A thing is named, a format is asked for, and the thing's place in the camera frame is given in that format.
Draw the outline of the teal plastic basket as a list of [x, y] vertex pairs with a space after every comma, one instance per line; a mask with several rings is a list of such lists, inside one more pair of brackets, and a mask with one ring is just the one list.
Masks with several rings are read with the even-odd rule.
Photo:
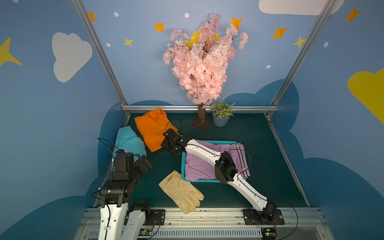
[[[227, 151], [241, 172], [248, 167], [244, 146], [235, 141], [199, 141], [203, 146], [217, 152]], [[183, 153], [182, 154], [182, 178], [186, 182], [196, 183], [219, 183], [215, 177], [215, 168], [201, 158]]]

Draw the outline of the purple striped pants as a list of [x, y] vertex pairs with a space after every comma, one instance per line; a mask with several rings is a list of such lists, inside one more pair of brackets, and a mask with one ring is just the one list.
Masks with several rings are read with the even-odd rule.
[[[212, 149], [217, 152], [228, 152], [234, 161], [237, 170], [241, 173], [243, 178], [251, 176], [248, 170], [248, 164], [246, 161], [246, 152], [243, 144], [212, 144], [209, 142], [199, 141], [197, 142], [206, 148]], [[201, 158], [188, 154], [186, 155], [185, 164], [185, 180], [188, 182], [196, 182], [199, 180], [215, 181], [215, 169], [212, 165], [202, 160]]]

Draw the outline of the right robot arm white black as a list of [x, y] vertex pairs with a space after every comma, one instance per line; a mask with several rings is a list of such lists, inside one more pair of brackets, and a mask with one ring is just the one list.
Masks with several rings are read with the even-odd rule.
[[259, 221], [268, 224], [274, 220], [277, 206], [267, 197], [254, 189], [241, 175], [230, 153], [217, 152], [198, 143], [196, 140], [182, 136], [173, 129], [163, 133], [165, 139], [161, 146], [176, 155], [182, 152], [197, 156], [215, 168], [215, 177], [223, 184], [228, 184], [246, 198], [253, 208], [258, 211]]

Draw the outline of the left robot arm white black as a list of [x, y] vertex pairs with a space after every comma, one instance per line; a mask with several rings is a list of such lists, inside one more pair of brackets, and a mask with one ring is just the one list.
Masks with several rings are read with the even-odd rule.
[[99, 240], [136, 240], [150, 216], [146, 202], [129, 207], [129, 201], [139, 178], [147, 173], [152, 163], [145, 155], [119, 153], [114, 158], [112, 178], [100, 189]]

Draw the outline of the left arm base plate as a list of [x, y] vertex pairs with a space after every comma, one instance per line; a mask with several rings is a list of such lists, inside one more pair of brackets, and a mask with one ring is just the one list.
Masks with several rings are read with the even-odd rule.
[[163, 226], [165, 224], [165, 213], [163, 209], [128, 210], [124, 226], [142, 224], [143, 226]]

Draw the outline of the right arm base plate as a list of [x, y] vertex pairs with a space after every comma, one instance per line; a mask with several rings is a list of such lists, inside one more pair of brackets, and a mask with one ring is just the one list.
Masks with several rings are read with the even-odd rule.
[[285, 220], [281, 210], [276, 209], [270, 220], [262, 218], [262, 213], [254, 209], [243, 209], [243, 217], [245, 224], [248, 225], [285, 225]]

